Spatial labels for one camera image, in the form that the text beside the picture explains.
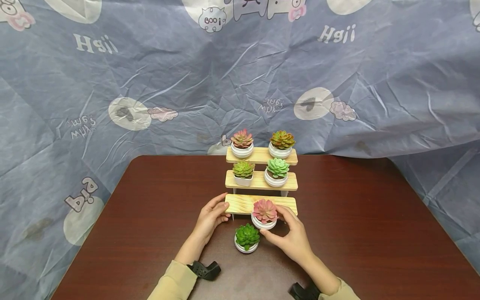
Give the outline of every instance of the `brown table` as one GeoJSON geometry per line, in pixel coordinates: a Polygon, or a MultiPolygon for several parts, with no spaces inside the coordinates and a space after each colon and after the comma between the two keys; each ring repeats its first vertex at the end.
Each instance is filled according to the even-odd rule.
{"type": "MultiPolygon", "coordinates": [[[[224,156],[133,160],[53,300],[145,300],[200,208],[226,191],[230,167],[224,156]]],[[[480,299],[479,276],[388,159],[300,156],[291,170],[312,249],[362,300],[480,299]]],[[[308,282],[263,238],[254,253],[237,251],[234,229],[247,221],[217,228],[201,261],[222,273],[199,280],[191,300],[291,300],[288,288],[308,282]]]]}

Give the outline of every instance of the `tiered wooden shelf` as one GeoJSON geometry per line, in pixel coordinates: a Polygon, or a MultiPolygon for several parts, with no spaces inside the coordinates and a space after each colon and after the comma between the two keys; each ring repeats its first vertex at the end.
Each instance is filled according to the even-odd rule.
{"type": "MultiPolygon", "coordinates": [[[[228,207],[226,213],[235,215],[249,215],[253,211],[253,204],[263,198],[265,198],[265,196],[228,194],[225,197],[225,202],[230,203],[230,206],[228,207]]],[[[297,202],[295,201],[295,198],[268,197],[268,199],[271,200],[273,204],[289,207],[296,215],[298,215],[297,202]]]]}
{"type": "MultiPolygon", "coordinates": [[[[268,152],[268,148],[264,147],[254,147],[253,153],[247,158],[238,158],[233,155],[230,148],[227,149],[227,162],[231,164],[237,163],[240,160],[248,160],[256,165],[266,165],[270,159],[273,159],[273,157],[268,152]]],[[[292,153],[285,160],[291,166],[295,166],[298,163],[297,151],[292,149],[292,153]]],[[[228,194],[225,198],[225,202],[230,203],[227,210],[230,214],[249,215],[253,211],[253,203],[262,198],[268,198],[272,200],[274,204],[290,207],[290,209],[297,214],[297,202],[295,198],[287,197],[289,191],[296,191],[299,187],[297,175],[293,172],[288,173],[287,182],[283,186],[276,188],[266,183],[264,179],[264,169],[253,172],[253,179],[250,186],[236,184],[233,170],[228,170],[225,175],[225,187],[233,189],[233,194],[228,194]],[[238,195],[237,189],[280,191],[282,197],[238,195]]]]}

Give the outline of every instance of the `white flower pot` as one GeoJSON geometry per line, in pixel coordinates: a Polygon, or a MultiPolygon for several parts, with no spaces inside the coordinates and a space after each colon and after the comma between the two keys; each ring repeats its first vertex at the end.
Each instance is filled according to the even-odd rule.
{"type": "Polygon", "coordinates": [[[270,230],[270,229],[272,229],[273,227],[275,227],[276,221],[278,220],[278,219],[276,219],[276,220],[273,221],[273,222],[264,224],[264,223],[260,222],[260,221],[253,215],[253,213],[251,213],[250,216],[252,217],[253,225],[254,225],[255,227],[257,227],[258,229],[270,230]]]}
{"type": "Polygon", "coordinates": [[[265,178],[265,181],[268,183],[269,186],[273,186],[274,188],[279,188],[279,187],[283,186],[285,184],[285,182],[287,182],[288,173],[282,179],[275,179],[275,178],[270,177],[270,175],[268,175],[267,170],[268,169],[265,168],[264,178],[265,178]]]}
{"type": "Polygon", "coordinates": [[[233,235],[233,242],[235,243],[235,247],[237,247],[237,250],[245,254],[252,253],[253,251],[257,250],[257,247],[258,247],[258,243],[256,243],[255,245],[251,246],[250,249],[248,249],[248,251],[245,251],[245,248],[238,245],[237,243],[237,234],[233,235]]]}
{"type": "Polygon", "coordinates": [[[290,147],[285,150],[280,150],[273,147],[272,142],[268,144],[268,152],[270,152],[270,155],[273,157],[282,158],[282,159],[287,158],[290,155],[290,153],[292,153],[292,148],[293,147],[290,147]]]}
{"type": "Polygon", "coordinates": [[[238,185],[241,185],[241,186],[250,186],[250,185],[252,184],[253,175],[252,175],[252,178],[250,178],[250,179],[237,177],[237,176],[235,176],[235,175],[233,175],[233,177],[235,178],[235,182],[236,182],[238,185]]]}
{"type": "Polygon", "coordinates": [[[232,148],[233,155],[238,158],[246,158],[253,153],[253,143],[246,149],[238,149],[233,143],[230,144],[230,147],[232,148]]]}

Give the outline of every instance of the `black wrist strap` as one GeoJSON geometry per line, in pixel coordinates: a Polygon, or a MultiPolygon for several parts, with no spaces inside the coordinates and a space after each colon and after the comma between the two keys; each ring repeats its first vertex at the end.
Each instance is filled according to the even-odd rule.
{"type": "Polygon", "coordinates": [[[297,282],[288,290],[288,293],[295,300],[318,300],[320,297],[320,290],[313,282],[307,288],[302,288],[297,282]]]}
{"type": "Polygon", "coordinates": [[[202,263],[194,261],[192,265],[187,265],[187,267],[189,267],[190,270],[192,270],[192,272],[194,272],[199,278],[208,281],[215,280],[215,278],[218,277],[218,274],[220,274],[222,271],[216,262],[213,262],[208,267],[205,267],[202,263]]]}

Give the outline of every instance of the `beige sleeve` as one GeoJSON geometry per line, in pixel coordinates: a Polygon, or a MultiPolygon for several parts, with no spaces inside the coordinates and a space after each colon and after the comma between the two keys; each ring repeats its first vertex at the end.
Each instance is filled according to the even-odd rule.
{"type": "Polygon", "coordinates": [[[325,294],[320,294],[319,300],[360,300],[360,298],[355,295],[352,288],[345,283],[342,279],[340,279],[342,284],[338,288],[338,291],[333,294],[332,296],[328,296],[325,294]]]}
{"type": "Polygon", "coordinates": [[[147,300],[187,300],[196,281],[187,266],[172,261],[147,300]]]}

